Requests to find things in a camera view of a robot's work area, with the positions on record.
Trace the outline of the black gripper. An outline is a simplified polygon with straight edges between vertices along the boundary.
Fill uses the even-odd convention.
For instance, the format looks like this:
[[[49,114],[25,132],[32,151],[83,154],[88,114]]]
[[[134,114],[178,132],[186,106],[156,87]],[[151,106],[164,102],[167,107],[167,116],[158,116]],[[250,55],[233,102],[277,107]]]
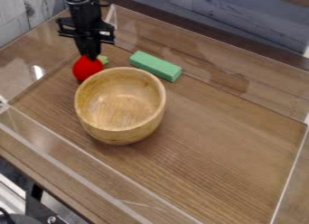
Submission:
[[[101,19],[100,6],[93,3],[69,4],[69,17],[59,17],[56,23],[59,25],[59,35],[75,38],[75,43],[80,55],[87,55],[87,42],[81,38],[89,40],[89,59],[96,60],[100,54],[100,42],[115,43],[115,26],[104,22]]]

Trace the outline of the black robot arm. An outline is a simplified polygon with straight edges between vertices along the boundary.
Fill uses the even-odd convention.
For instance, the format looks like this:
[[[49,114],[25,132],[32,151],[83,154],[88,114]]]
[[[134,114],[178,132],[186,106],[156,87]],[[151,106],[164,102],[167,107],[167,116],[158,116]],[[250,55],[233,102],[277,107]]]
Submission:
[[[101,9],[112,2],[105,0],[67,0],[69,17],[59,17],[57,34],[72,38],[80,55],[91,61],[96,60],[101,52],[101,44],[115,44],[115,26],[101,18]]]

